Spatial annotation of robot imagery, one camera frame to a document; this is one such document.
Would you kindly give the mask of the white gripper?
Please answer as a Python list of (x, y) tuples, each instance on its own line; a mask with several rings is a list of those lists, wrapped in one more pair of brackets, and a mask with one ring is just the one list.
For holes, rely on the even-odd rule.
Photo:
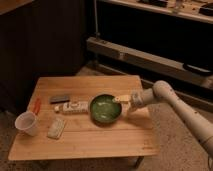
[(145, 106), (141, 91), (135, 91), (131, 94), (131, 96), (121, 95), (113, 98), (113, 102), (115, 103), (128, 103), (129, 101), (129, 110), (131, 112), (137, 110), (138, 108), (143, 108)]

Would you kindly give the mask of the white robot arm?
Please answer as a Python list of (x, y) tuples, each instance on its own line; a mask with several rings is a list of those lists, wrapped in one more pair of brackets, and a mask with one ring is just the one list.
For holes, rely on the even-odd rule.
[(129, 113), (155, 102), (166, 102), (177, 113), (207, 154), (213, 158), (213, 123), (185, 103), (167, 82), (156, 81), (151, 88), (116, 96), (113, 102), (127, 104)]

